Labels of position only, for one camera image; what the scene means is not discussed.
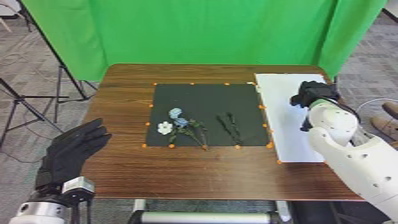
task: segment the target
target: green backdrop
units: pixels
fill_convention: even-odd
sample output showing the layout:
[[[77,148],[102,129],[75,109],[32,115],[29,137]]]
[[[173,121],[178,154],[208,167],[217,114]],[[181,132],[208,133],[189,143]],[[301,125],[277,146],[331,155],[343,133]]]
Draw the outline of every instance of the green backdrop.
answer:
[[[116,63],[318,65],[334,78],[386,0],[23,0],[78,79]]]

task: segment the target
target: light stand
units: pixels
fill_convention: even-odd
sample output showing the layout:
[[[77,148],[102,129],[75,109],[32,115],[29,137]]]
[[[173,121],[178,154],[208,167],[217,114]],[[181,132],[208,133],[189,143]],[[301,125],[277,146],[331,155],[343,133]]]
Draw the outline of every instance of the light stand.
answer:
[[[13,107],[11,107],[9,119],[7,119],[4,133],[2,133],[2,138],[0,138],[0,149],[2,149],[2,145],[4,145],[4,141],[6,141],[7,133],[13,130],[16,130],[20,127],[27,126],[29,124],[32,124],[38,121],[45,121],[50,124],[50,126],[54,127],[54,129],[61,133],[64,133],[64,131],[61,130],[59,126],[55,125],[55,123],[46,118],[46,112],[48,112],[48,109],[50,109],[50,105],[52,105],[54,100],[59,99],[59,98],[70,98],[70,97],[68,96],[25,96],[25,95],[20,95],[2,78],[0,78],[0,85],[4,86],[4,88],[7,90],[7,92],[6,92],[7,95],[14,99],[14,101],[13,101]],[[34,106],[30,105],[30,103],[27,102],[25,99],[50,99],[50,102],[46,104],[46,108],[45,108],[43,112],[38,111],[38,109],[34,108]],[[27,121],[23,124],[16,125],[11,128],[11,123],[13,123],[13,118],[14,118],[14,113],[16,113],[16,107],[18,107],[18,105],[23,105],[25,106],[25,108],[29,109],[30,113],[36,116],[36,119],[30,120],[30,121]]]

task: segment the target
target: black mat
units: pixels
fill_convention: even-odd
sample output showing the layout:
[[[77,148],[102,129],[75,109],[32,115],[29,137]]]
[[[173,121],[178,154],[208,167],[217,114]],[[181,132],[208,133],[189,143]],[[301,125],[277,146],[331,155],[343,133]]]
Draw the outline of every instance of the black mat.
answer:
[[[244,146],[265,146],[269,143],[263,128],[263,114],[256,87],[249,84],[158,84],[153,96],[151,126],[146,135],[148,146],[167,146],[169,135],[158,133],[158,124],[173,123],[169,111],[181,108],[180,117],[205,122],[210,146],[233,146],[235,141],[217,122],[217,114],[233,113],[240,129]],[[196,141],[178,135],[176,146],[197,146]]]

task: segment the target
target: orange marker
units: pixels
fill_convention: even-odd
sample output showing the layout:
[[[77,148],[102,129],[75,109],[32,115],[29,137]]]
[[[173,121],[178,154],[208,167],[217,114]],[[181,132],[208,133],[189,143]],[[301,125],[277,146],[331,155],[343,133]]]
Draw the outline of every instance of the orange marker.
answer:
[[[274,142],[270,142],[269,144],[267,144],[267,149],[272,149],[274,148]]]

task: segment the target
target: white sheet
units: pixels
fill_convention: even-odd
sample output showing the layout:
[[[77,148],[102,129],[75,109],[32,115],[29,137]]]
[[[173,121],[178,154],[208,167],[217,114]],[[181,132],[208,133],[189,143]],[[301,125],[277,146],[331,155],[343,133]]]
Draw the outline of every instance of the white sheet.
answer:
[[[324,82],[320,74],[256,74],[274,144],[281,162],[324,162],[324,157],[311,148],[308,132],[301,131],[308,108],[290,105],[302,81]]]

